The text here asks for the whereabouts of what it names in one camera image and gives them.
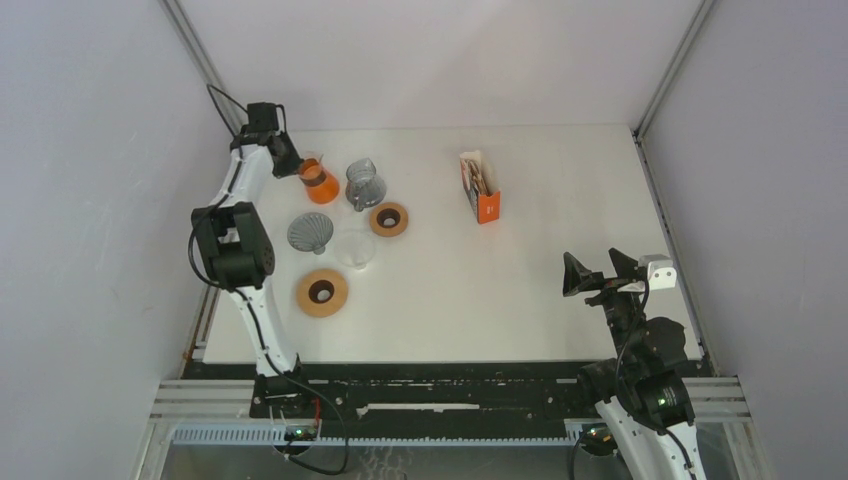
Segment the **orange glass carafe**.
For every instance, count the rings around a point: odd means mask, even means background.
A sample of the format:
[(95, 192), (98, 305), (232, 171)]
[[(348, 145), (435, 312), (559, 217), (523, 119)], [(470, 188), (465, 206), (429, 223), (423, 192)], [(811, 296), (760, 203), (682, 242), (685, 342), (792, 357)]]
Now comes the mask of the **orange glass carafe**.
[(304, 185), (310, 201), (325, 205), (333, 202), (340, 191), (337, 178), (323, 165), (322, 156), (308, 156), (303, 160), (298, 178)]

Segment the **clear glass dripper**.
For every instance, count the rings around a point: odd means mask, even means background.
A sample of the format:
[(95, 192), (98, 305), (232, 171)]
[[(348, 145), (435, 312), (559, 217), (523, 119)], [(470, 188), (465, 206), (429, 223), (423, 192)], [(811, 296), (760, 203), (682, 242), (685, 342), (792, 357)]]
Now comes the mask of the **clear glass dripper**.
[(334, 240), (335, 258), (344, 266), (363, 270), (374, 258), (376, 246), (371, 234), (347, 230)]

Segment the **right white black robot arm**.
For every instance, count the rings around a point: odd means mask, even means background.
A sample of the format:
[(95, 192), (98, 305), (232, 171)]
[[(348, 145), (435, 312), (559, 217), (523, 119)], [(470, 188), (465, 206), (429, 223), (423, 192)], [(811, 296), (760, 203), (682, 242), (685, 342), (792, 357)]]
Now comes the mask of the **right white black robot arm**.
[(582, 367), (577, 376), (579, 406), (598, 424), (581, 429), (569, 459), (619, 455), (634, 479), (703, 479), (695, 412), (679, 370), (686, 363), (683, 326), (667, 317), (649, 317), (651, 294), (673, 289), (678, 273), (662, 254), (634, 259), (611, 248), (615, 270), (592, 271), (564, 253), (563, 294), (586, 294), (586, 305), (604, 311), (616, 355)]

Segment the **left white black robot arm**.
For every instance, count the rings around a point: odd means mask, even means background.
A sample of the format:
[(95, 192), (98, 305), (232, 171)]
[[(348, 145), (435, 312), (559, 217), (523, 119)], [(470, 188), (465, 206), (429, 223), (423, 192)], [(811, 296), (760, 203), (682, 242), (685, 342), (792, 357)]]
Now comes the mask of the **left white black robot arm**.
[(230, 143), (230, 165), (209, 206), (191, 213), (188, 254), (195, 275), (227, 292), (252, 344), (259, 394), (290, 417), (311, 407), (297, 350), (286, 338), (273, 295), (276, 258), (256, 203), (270, 178), (285, 178), (302, 163), (287, 132), (285, 108), (251, 103), (247, 122)]

